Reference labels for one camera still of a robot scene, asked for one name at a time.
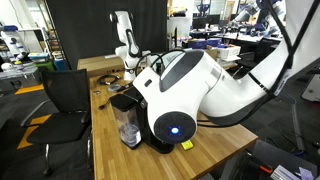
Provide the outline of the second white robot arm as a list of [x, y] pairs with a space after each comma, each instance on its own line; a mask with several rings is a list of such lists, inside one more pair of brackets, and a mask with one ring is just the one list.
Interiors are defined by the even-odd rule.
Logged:
[[128, 11], [115, 11], [110, 14], [110, 21], [117, 25], [119, 40], [123, 43], [115, 49], [115, 54], [119, 56], [124, 63], [124, 79], [133, 81], [136, 78], [136, 65], [138, 60], [149, 53], [149, 50], [141, 51], [135, 41], [132, 25], [132, 14]]

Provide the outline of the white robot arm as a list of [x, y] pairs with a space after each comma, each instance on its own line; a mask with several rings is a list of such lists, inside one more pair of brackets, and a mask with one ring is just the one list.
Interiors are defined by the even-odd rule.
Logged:
[[199, 112], [242, 116], [261, 97], [278, 95], [289, 78], [319, 59], [319, 33], [319, 0], [286, 0], [283, 39], [240, 79], [198, 49], [176, 56], [161, 75], [145, 68], [133, 85], [147, 102], [151, 132], [164, 143], [179, 144], [196, 133]]

